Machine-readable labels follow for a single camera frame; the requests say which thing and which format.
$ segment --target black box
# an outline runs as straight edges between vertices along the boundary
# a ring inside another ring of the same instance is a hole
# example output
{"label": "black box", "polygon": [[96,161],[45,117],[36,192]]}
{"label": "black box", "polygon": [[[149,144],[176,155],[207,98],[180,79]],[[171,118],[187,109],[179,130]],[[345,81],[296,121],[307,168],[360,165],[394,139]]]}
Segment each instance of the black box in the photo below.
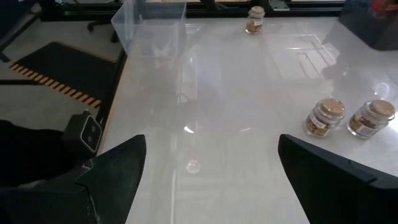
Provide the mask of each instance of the black box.
{"label": "black box", "polygon": [[375,1],[346,0],[339,21],[372,48],[397,50],[398,12],[376,12]]}

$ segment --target black mat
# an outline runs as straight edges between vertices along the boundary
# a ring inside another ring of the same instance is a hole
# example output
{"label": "black mat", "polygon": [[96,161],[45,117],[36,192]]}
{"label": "black mat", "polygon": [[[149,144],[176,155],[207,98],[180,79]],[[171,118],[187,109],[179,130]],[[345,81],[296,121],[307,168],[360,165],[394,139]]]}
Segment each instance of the black mat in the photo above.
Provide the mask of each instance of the black mat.
{"label": "black mat", "polygon": [[111,89],[115,62],[73,46],[51,42],[10,68],[96,108]]}

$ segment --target plastic storage box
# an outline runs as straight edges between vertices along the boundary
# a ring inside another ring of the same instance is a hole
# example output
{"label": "plastic storage box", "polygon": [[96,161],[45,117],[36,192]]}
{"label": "plastic storage box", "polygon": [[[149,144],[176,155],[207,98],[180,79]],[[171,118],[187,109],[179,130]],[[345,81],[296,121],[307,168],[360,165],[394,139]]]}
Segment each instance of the plastic storage box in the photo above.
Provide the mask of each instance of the plastic storage box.
{"label": "plastic storage box", "polygon": [[398,49],[398,4],[393,0],[346,0],[339,21],[376,50]]}
{"label": "plastic storage box", "polygon": [[185,2],[127,0],[112,25],[128,56],[172,58],[185,45]]}

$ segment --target clear plastic container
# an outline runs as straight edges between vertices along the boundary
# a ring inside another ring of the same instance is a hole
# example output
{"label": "clear plastic container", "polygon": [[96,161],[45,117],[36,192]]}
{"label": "clear plastic container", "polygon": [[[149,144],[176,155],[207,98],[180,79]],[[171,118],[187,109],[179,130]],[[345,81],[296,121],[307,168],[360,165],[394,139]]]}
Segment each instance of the clear plastic container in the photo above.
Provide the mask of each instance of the clear plastic container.
{"label": "clear plastic container", "polygon": [[186,8],[185,2],[127,0],[111,22],[129,56],[173,58],[185,45]]}

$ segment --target glass jar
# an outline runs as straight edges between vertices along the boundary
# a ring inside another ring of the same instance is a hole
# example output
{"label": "glass jar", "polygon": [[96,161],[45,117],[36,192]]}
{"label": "glass jar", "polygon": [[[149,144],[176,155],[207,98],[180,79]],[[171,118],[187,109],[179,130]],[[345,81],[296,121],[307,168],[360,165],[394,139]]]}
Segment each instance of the glass jar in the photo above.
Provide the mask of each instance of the glass jar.
{"label": "glass jar", "polygon": [[262,27],[262,18],[266,13],[261,6],[254,6],[249,11],[248,22],[246,23],[246,32],[248,34],[258,34]]}
{"label": "glass jar", "polygon": [[395,113],[396,109],[387,101],[367,101],[349,119],[348,131],[356,137],[368,139],[385,128],[394,119]]}
{"label": "glass jar", "polygon": [[309,135],[324,138],[338,126],[344,115],[342,102],[333,98],[321,100],[306,118],[305,129]]}

